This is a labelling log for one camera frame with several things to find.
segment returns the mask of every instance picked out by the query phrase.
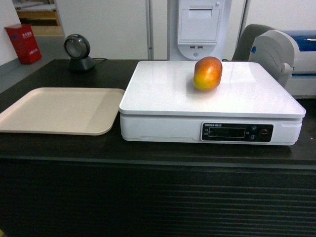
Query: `floor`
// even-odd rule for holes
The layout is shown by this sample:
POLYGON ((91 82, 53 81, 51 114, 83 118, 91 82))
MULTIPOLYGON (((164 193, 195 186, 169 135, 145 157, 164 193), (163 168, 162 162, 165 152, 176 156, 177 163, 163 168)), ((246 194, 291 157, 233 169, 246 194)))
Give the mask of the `floor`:
POLYGON ((63 36, 60 26, 32 26, 32 30, 35 36, 63 36))
POLYGON ((29 65, 22 65, 19 63, 18 59, 16 59, 17 67, 4 75, 0 75, 0 93, 53 59, 69 59, 68 54, 64 50, 64 37, 60 27, 32 26, 32 28, 34 30, 34 35, 42 58, 29 65))

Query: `blue lid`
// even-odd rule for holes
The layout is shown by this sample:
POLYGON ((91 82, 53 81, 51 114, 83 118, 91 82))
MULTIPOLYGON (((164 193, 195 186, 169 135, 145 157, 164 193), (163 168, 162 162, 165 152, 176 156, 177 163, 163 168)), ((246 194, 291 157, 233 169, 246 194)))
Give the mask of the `blue lid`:
POLYGON ((284 31, 297 43, 301 52, 316 51, 315 31, 284 31))

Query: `scale display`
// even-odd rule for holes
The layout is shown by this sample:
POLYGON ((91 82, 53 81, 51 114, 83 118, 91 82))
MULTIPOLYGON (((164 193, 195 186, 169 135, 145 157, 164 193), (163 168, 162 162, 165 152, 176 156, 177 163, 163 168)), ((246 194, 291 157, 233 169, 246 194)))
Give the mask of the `scale display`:
POLYGON ((272 124, 202 124, 202 141, 247 141, 270 142, 273 132, 272 124))

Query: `lcd screen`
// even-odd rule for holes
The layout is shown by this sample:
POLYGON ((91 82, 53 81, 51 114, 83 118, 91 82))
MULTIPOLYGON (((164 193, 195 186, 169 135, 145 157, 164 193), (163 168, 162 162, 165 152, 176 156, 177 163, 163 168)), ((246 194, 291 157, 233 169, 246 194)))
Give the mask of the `lcd screen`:
POLYGON ((245 128, 232 127, 210 127, 208 131, 209 137, 245 137, 245 128))

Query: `white wall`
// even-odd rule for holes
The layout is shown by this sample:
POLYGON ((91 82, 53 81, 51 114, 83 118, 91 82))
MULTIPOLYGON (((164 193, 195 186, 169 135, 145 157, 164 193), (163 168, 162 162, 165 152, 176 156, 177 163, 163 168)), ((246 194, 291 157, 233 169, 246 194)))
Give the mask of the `white wall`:
MULTIPOLYGON (((78 33, 91 43, 91 56, 147 59, 146 0, 55 0, 65 35, 78 33)), ((316 0, 248 0, 245 25, 281 30, 316 29, 316 0)), ((154 59, 167 59, 167 0, 152 0, 154 59)), ((233 0, 223 58, 237 44, 245 0, 233 0)))
POLYGON ((91 57, 147 59, 144 0, 55 0, 64 36, 81 34, 91 57))
POLYGON ((245 26, 249 24, 279 30, 315 30, 316 0, 251 0, 245 26))
POLYGON ((154 59, 167 59, 167 0, 152 0, 154 59))
POLYGON ((245 0, 233 0, 228 20, 228 29, 223 58, 231 60, 236 49, 245 0))
POLYGON ((18 57, 4 29, 6 26, 15 24, 20 24, 20 20, 12 0, 0 0, 0 66, 18 57))

